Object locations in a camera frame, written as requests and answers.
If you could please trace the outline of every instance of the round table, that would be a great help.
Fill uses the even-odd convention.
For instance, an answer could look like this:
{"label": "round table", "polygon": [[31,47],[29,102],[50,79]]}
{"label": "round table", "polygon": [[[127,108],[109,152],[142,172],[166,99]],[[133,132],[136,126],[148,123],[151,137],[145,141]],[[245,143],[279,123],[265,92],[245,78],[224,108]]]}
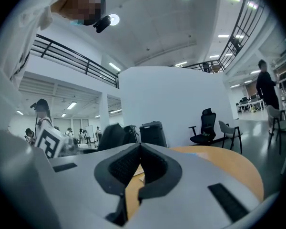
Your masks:
{"label": "round table", "polygon": [[[243,183],[260,201],[263,201],[264,188],[262,178],[255,166],[239,153],[212,146],[184,146],[171,149],[181,153],[207,153],[207,160]],[[138,191],[144,186],[140,180],[143,176],[144,173],[134,176],[125,191],[129,219],[139,207]]]}

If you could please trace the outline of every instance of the round ceiling light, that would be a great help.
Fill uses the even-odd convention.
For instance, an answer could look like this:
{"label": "round ceiling light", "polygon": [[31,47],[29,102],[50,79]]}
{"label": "round ceiling light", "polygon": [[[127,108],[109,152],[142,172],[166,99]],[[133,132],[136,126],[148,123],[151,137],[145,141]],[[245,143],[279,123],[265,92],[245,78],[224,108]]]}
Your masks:
{"label": "round ceiling light", "polygon": [[110,25],[117,25],[120,22],[120,17],[118,15],[113,13],[113,14],[110,14],[109,16],[111,18]]}

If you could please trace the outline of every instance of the black t-shirt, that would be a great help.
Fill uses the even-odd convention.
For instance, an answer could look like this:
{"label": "black t-shirt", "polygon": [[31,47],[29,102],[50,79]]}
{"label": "black t-shirt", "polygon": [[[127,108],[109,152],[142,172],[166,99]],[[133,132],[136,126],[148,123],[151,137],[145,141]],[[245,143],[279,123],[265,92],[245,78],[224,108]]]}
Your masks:
{"label": "black t-shirt", "polygon": [[261,72],[258,75],[256,89],[259,96],[266,102],[272,100],[273,98],[277,98],[275,85],[276,83],[271,80],[270,74],[268,72]]}

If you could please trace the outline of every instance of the black railing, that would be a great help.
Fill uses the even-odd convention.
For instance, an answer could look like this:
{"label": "black railing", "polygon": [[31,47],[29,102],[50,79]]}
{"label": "black railing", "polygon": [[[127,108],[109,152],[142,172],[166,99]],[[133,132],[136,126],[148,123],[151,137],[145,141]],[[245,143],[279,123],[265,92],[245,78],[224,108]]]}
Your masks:
{"label": "black railing", "polygon": [[36,36],[31,53],[119,88],[117,74],[110,72],[80,53],[44,36]]}
{"label": "black railing", "polygon": [[183,68],[190,70],[201,70],[208,73],[219,73],[225,70],[219,60],[210,60],[206,62],[191,64],[189,66],[184,66]]}
{"label": "black railing", "polygon": [[224,69],[234,60],[258,24],[265,3],[262,0],[243,0],[237,21],[225,49],[219,57]]}

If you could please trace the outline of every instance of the floor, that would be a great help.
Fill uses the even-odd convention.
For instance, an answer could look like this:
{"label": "floor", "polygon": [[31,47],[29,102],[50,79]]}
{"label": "floor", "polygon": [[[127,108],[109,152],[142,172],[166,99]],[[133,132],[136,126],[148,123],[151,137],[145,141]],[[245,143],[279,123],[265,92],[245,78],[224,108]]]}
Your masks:
{"label": "floor", "polygon": [[256,111],[255,113],[251,113],[247,111],[245,113],[238,113],[238,118],[240,120],[254,120],[254,121],[266,121],[268,120],[267,110]]}
{"label": "floor", "polygon": [[[282,154],[279,155],[279,141],[272,138],[271,146],[267,149],[269,134],[267,121],[236,120],[240,130],[243,132],[243,156],[249,159],[259,171],[264,184],[264,198],[280,190],[283,175],[280,175],[286,156],[286,135],[282,134]],[[231,140],[225,140],[224,148],[230,149]],[[222,142],[212,146],[221,147]],[[234,141],[232,149],[240,153],[238,138]]]}

